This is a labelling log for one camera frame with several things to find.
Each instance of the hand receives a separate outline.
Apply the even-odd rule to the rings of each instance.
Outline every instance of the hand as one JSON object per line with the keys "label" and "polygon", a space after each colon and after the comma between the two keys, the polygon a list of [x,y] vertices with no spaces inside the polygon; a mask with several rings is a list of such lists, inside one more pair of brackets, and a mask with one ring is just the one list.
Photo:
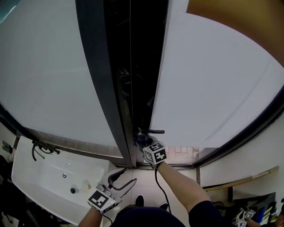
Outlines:
{"label": "hand", "polygon": [[279,215],[275,222],[275,227],[284,227],[284,216]]}

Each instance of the dark clothing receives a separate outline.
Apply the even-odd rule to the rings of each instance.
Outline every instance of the dark clothing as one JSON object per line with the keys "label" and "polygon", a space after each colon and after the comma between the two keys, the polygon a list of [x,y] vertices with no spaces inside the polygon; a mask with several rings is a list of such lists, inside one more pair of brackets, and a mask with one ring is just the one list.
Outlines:
{"label": "dark clothing", "polygon": [[[190,227],[233,227],[210,201],[197,204],[189,212]],[[175,216],[157,207],[130,205],[121,210],[111,227],[185,227]]]}

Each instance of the white sink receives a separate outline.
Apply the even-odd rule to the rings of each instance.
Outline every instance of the white sink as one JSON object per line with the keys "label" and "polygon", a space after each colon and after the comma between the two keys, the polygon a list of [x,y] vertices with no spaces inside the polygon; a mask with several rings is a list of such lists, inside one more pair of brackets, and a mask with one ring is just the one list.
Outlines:
{"label": "white sink", "polygon": [[[78,225],[90,209],[87,199],[98,182],[106,172],[116,167],[107,160],[62,150],[59,155],[42,154],[45,159],[35,152],[37,161],[34,161],[32,141],[21,137],[14,158],[13,183],[45,210]],[[71,188],[79,192],[72,194]]]}

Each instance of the faucet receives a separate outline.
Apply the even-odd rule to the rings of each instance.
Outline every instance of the faucet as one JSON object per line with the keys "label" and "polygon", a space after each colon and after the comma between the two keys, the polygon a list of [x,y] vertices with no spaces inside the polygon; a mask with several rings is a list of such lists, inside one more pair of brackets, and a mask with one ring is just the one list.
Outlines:
{"label": "faucet", "polygon": [[56,148],[53,148],[52,146],[50,146],[49,144],[44,144],[43,142],[41,141],[38,141],[38,142],[34,142],[33,141],[33,147],[32,147],[32,158],[36,161],[36,157],[35,157],[35,152],[37,152],[36,150],[36,147],[39,147],[39,149],[43,152],[43,153],[46,153],[46,154],[51,154],[53,152],[57,153],[57,154],[60,154],[60,151],[57,150]]}

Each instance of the shoe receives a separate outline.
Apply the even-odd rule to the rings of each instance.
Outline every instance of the shoe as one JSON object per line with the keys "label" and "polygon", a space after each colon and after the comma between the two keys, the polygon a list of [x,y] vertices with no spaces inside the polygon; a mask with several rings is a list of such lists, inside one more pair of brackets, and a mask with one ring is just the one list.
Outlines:
{"label": "shoe", "polygon": [[135,200],[135,205],[138,207],[143,207],[144,206],[144,197],[142,195],[138,195],[136,200]]}
{"label": "shoe", "polygon": [[168,209],[169,205],[166,202],[164,202],[159,207],[166,211]]}

